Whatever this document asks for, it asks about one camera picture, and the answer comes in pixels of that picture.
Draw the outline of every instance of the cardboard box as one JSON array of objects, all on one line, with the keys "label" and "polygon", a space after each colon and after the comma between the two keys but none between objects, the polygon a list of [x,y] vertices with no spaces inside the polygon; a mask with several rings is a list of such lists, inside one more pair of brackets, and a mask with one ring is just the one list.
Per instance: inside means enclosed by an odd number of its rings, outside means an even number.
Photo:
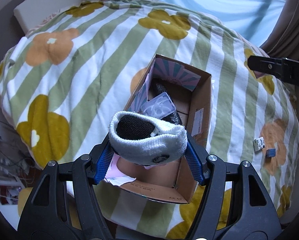
[{"label": "cardboard box", "polygon": [[[154,97],[149,89],[153,77],[163,80],[183,125],[198,144],[206,147],[210,122],[211,75],[182,62],[155,55],[129,99],[126,111],[139,112],[140,106]],[[117,167],[122,173],[136,178],[120,188],[150,200],[190,203],[197,186],[184,156],[180,160],[150,169],[119,158]]]}]

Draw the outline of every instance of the white sock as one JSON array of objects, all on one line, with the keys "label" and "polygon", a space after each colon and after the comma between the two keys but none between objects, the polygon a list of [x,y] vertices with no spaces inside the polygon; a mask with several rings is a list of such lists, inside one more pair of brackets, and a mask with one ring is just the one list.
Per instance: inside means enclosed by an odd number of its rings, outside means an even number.
[{"label": "white sock", "polygon": [[[116,132],[117,124],[125,115],[132,115],[153,124],[155,130],[151,137],[140,140],[126,140],[119,137]],[[182,125],[175,125],[142,114],[121,111],[117,112],[110,122],[109,141],[114,150],[129,162],[155,165],[172,162],[182,157],[187,147],[187,134]]]}]

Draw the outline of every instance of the black plastic wrap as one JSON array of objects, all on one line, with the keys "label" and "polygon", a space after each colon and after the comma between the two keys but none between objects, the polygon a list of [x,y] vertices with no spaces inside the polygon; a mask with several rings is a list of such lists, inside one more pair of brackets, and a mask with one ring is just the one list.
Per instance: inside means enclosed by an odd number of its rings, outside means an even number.
[{"label": "black plastic wrap", "polygon": [[[151,82],[150,89],[153,91],[155,97],[160,95],[163,92],[166,92],[168,94],[167,89],[164,87],[164,85],[160,81],[161,80],[158,78],[153,78],[152,82]],[[177,113],[177,111],[174,111],[173,113],[164,117],[162,120],[173,123],[173,124],[183,125],[182,120],[180,119],[180,116]]]}]

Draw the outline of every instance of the floral blanket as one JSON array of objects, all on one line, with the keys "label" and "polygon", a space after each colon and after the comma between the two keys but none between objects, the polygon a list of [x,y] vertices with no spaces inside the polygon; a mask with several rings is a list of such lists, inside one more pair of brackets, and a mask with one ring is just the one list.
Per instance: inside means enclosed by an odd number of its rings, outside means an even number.
[{"label": "floral blanket", "polygon": [[[273,76],[256,79],[247,58],[266,54],[214,17],[156,1],[90,0],[30,33],[14,65],[12,51],[0,65],[0,106],[40,167],[52,159],[73,161],[101,143],[157,53],[211,73],[207,151],[227,162],[250,161],[278,214],[290,206],[299,154],[293,88]],[[266,148],[255,153],[252,141],[261,136]],[[268,160],[269,148],[276,157]],[[177,205],[105,182],[95,187],[105,218],[169,239],[185,237],[203,190]],[[230,195],[227,184],[219,228]]]}]

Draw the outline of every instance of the silver bolt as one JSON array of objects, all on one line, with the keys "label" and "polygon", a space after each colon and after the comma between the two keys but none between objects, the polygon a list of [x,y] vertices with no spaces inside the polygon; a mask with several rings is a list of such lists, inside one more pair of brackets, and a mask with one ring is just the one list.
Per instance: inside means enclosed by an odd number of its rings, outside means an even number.
[{"label": "silver bolt", "polygon": [[249,166],[251,166],[251,163],[248,161],[242,161],[242,165],[248,168]]},{"label": "silver bolt", "polygon": [[209,158],[212,162],[214,162],[214,161],[217,160],[217,156],[216,156],[216,155],[209,155],[208,158]]},{"label": "silver bolt", "polygon": [[89,159],[89,154],[83,154],[83,155],[81,156],[81,159],[82,159],[83,161],[87,161],[87,160]]},{"label": "silver bolt", "polygon": [[56,164],[56,161],[49,161],[48,166],[53,167]]}]

